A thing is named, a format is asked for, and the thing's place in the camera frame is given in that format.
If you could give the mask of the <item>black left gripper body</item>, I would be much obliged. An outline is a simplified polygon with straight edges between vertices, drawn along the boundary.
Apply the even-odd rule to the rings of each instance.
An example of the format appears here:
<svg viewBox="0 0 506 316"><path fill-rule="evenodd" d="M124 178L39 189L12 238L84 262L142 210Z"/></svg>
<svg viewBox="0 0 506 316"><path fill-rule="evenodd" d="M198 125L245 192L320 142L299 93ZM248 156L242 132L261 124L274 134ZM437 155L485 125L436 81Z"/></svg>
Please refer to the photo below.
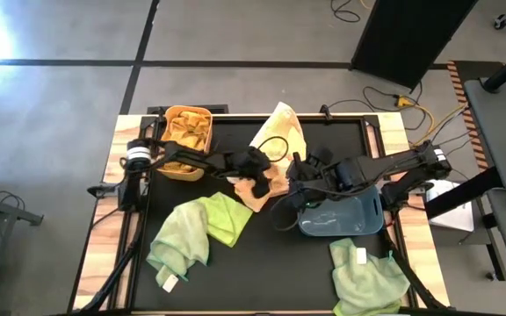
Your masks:
<svg viewBox="0 0 506 316"><path fill-rule="evenodd" d="M227 177L258 179L271 167L268 156L256 147L248 147L244 151L230 154L226 162Z"/></svg>

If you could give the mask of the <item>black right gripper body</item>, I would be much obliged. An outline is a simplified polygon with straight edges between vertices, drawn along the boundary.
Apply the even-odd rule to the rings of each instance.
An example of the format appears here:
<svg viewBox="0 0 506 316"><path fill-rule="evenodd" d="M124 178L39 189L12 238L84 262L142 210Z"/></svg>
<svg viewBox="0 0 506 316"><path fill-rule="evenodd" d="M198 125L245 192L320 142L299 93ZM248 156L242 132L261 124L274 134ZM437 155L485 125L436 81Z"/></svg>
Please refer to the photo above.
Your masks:
<svg viewBox="0 0 506 316"><path fill-rule="evenodd" d="M325 147L319 147L315 155L309 154L303 162L300 190L296 194L298 209L313 208L324 200L339 200L350 196L348 159L326 164L333 154Z"/></svg>

